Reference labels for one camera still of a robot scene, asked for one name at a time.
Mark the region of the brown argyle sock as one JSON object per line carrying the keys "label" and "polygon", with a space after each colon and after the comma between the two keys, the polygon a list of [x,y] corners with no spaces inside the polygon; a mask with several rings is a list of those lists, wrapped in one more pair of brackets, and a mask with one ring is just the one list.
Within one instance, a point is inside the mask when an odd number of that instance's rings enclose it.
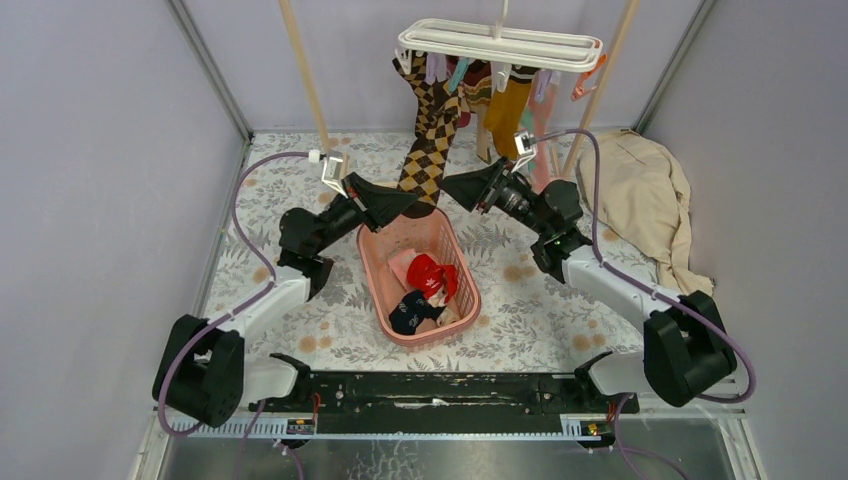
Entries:
{"label": "brown argyle sock", "polygon": [[397,188],[418,196],[404,215],[420,218],[437,207],[440,184],[461,116],[461,100],[457,91],[448,90],[446,81],[429,83],[426,80],[427,59],[424,56],[413,57],[409,70],[404,70],[397,59],[392,65],[408,83],[417,102],[415,139],[400,169]]}

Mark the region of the pink laundry basket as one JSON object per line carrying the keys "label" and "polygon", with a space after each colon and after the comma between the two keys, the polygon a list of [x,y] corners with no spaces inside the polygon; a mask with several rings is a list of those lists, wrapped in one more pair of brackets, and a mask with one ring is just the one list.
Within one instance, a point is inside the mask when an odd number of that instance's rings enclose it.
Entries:
{"label": "pink laundry basket", "polygon": [[419,347],[473,325],[481,296],[447,215],[400,216],[357,246],[377,321],[394,343]]}

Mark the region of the red snowflake sock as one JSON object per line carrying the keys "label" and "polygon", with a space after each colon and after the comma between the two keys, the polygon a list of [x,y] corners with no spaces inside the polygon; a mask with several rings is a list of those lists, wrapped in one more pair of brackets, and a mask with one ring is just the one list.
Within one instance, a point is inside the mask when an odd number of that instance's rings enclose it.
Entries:
{"label": "red snowflake sock", "polygon": [[454,265],[438,264],[428,254],[419,254],[411,263],[407,281],[426,299],[438,296],[449,302],[457,293],[459,280]]}

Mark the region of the navy sock red cuff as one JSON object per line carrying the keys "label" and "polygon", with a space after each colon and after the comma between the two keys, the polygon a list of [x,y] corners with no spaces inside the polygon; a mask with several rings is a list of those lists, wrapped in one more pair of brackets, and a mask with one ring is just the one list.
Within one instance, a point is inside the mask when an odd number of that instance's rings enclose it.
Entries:
{"label": "navy sock red cuff", "polygon": [[418,335],[447,327],[459,320],[448,306],[447,292],[427,295],[422,290],[407,293],[389,315],[392,330],[399,335]]}

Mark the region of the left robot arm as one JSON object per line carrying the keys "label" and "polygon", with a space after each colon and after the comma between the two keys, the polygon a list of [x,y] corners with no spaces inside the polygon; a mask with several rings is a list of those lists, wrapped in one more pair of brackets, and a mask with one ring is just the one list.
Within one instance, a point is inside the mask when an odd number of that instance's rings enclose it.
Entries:
{"label": "left robot arm", "polygon": [[267,284],[216,320],[185,314],[172,326],[152,387],[162,427],[171,408],[198,425],[219,427],[239,409],[273,398],[296,411],[310,385],[294,361],[250,360],[247,346],[326,285],[334,265],[323,251],[364,226],[377,232],[414,205],[417,194],[372,184],[356,173],[319,213],[292,208],[280,219],[281,252]]}

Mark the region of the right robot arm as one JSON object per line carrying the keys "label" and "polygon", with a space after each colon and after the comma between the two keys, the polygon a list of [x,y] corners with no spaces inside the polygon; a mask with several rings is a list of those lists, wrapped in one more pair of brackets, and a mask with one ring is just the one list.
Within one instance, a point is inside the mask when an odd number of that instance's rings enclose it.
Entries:
{"label": "right robot arm", "polygon": [[446,176],[440,187],[470,212],[496,207],[537,233],[531,251],[542,272],[588,293],[641,333],[641,351],[602,354],[576,370],[583,378],[573,396],[583,410],[597,412],[619,394],[653,393],[674,407],[707,400],[708,389],[747,363],[709,295],[643,283],[603,257],[597,238],[578,227],[583,210],[575,183],[554,180],[535,193],[500,160]]}

